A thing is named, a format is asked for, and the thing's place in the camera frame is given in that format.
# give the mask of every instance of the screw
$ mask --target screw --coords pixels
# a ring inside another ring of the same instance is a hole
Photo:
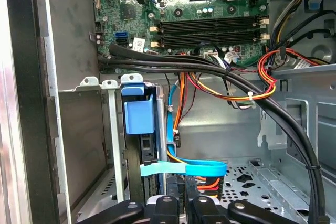
[[[206,197],[200,197],[198,200],[202,203],[206,203],[208,201]]]
[[[245,208],[243,203],[235,203],[235,207],[238,208],[238,209],[244,209]]]
[[[266,5],[261,5],[259,8],[262,12],[266,11]]]
[[[164,202],[170,202],[170,201],[172,201],[172,199],[169,198],[169,197],[164,197],[164,198],[163,198],[163,201],[164,201]]]
[[[148,18],[153,19],[155,17],[154,13],[148,13]]]
[[[132,202],[132,203],[129,203],[129,205],[127,206],[128,208],[137,208],[137,204]]]

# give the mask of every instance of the black cable bundle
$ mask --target black cable bundle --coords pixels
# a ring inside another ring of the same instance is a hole
[[[109,48],[112,55],[128,59],[118,60],[100,57],[99,60],[103,64],[113,64],[114,67],[148,73],[209,73],[231,82],[245,93],[251,91],[253,94],[259,94],[263,92],[243,77],[220,68],[213,62],[204,58],[197,56],[151,56],[141,52],[128,50],[115,44],[111,44]],[[325,213],[324,188],[320,165],[309,138],[301,125],[299,125],[298,122],[271,97],[256,100],[256,103],[258,103],[258,105],[279,124],[283,131],[292,139],[294,145],[303,157],[309,173],[311,186],[309,223],[320,223],[321,218],[328,217]]]

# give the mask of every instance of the sata port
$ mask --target sata port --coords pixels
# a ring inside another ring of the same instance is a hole
[[[115,38],[128,38],[128,32],[127,31],[119,31],[114,34]]]
[[[115,39],[115,42],[117,44],[127,44],[128,40],[126,38],[125,39]]]

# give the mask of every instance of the blue sata port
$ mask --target blue sata port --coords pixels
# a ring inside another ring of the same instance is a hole
[[[128,31],[118,31],[114,34],[116,39],[128,39]]]

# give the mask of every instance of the white label sticker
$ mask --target white label sticker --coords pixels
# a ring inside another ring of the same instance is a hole
[[[145,39],[134,38],[132,50],[137,52],[143,52],[143,49],[145,47],[145,41]]]

